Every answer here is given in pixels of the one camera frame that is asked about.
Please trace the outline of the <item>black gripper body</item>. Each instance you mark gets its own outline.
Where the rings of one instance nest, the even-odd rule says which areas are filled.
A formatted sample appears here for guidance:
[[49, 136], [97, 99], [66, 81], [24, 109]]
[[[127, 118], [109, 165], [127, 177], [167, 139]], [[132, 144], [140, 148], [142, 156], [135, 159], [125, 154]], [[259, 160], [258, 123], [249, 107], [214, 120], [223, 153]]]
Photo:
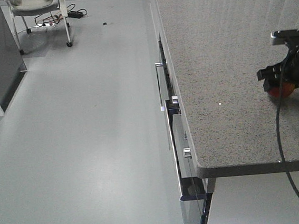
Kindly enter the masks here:
[[287, 83], [299, 87], [299, 43], [288, 43], [286, 57], [279, 63], [258, 70], [257, 79], [263, 80], [263, 88], [269, 91]]

